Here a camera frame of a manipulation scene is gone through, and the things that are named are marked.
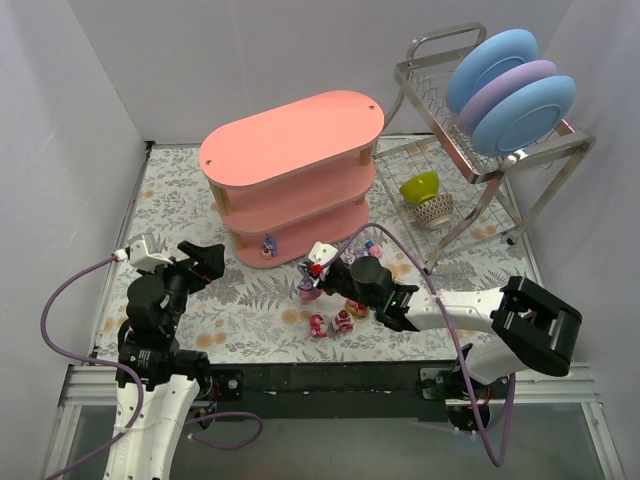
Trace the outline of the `pink bear strawberry cake toy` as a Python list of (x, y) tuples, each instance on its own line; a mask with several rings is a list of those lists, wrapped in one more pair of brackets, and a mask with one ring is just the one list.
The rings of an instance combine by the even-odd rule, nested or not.
[(351, 332), (354, 328), (352, 315), (348, 310), (340, 310), (331, 320), (331, 326), (335, 334)]

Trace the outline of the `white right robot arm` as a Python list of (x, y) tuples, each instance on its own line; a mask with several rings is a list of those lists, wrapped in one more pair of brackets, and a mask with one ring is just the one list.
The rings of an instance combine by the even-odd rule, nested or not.
[(395, 282), (371, 256), (350, 264), (340, 258), (315, 263), (311, 272), (324, 293), (364, 305), (393, 331), (446, 328), (489, 334), (482, 344), (464, 346), (454, 367), (432, 380), (448, 397), (462, 398), (524, 370), (551, 377), (569, 373), (582, 315), (525, 277), (512, 276), (505, 286), (489, 290), (433, 293)]

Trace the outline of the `purple bunny with red bow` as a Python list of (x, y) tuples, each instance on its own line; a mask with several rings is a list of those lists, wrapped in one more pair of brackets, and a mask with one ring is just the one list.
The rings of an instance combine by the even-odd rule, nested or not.
[(346, 264), (352, 264), (355, 260), (367, 256), (364, 249), (346, 250), (342, 255), (342, 260)]

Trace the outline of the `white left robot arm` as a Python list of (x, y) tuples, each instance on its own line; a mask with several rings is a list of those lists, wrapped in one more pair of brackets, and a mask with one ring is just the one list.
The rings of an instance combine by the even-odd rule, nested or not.
[(184, 350), (176, 339), (190, 295), (221, 278), (221, 244), (178, 245), (184, 259), (149, 251), (144, 239), (128, 250), (139, 276), (127, 289), (118, 334), (117, 410), (104, 476), (166, 479), (193, 401), (213, 387), (206, 353)]

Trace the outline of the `purple bunny with strawberry cake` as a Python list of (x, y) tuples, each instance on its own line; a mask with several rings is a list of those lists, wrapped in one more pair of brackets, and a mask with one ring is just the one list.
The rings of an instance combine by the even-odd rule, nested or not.
[(277, 240), (269, 233), (266, 233), (261, 247), (261, 255), (264, 259), (272, 259), (278, 254)]

